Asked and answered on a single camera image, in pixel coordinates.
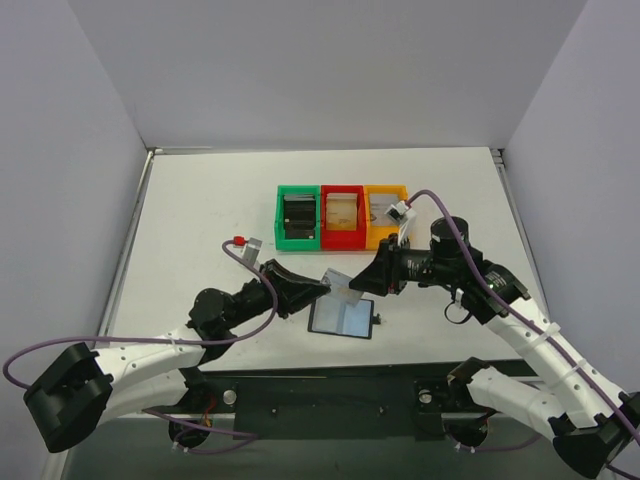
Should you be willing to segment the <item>black leather card holder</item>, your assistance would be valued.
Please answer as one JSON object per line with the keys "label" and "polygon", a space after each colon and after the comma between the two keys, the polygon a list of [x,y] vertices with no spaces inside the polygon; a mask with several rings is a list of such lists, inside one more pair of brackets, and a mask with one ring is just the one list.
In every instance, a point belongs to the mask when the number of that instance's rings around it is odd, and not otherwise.
{"label": "black leather card holder", "polygon": [[316,300],[307,331],[315,334],[369,340],[375,324],[375,302],[361,299],[355,305],[332,297]]}

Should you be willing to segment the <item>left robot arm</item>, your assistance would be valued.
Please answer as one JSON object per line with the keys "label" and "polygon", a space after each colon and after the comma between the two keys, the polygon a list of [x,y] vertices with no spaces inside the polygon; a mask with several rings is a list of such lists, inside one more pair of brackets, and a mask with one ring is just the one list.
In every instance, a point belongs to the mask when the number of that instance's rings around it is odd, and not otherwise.
{"label": "left robot arm", "polygon": [[286,318],[330,291],[327,283],[275,260],[258,273],[235,294],[202,290],[187,323],[158,337],[113,340],[107,348],[92,349],[85,341],[67,347],[23,396],[47,450],[68,450],[100,424],[135,411],[170,405],[197,410],[206,388],[192,376],[238,341],[234,328],[264,312]]}

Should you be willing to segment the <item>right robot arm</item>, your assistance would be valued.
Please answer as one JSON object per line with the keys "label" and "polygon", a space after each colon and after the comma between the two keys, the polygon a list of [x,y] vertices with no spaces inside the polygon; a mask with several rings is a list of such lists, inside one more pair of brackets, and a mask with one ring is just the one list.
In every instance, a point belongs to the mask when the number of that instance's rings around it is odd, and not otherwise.
{"label": "right robot arm", "polygon": [[471,357],[447,378],[449,402],[503,413],[548,439],[576,473],[595,479],[631,442],[639,427],[639,396],[600,374],[563,337],[524,284],[471,246],[468,224],[440,218],[430,247],[411,248],[392,234],[374,260],[351,280],[353,290],[398,295],[407,283],[441,287],[454,304],[499,336],[543,382],[536,389]]}

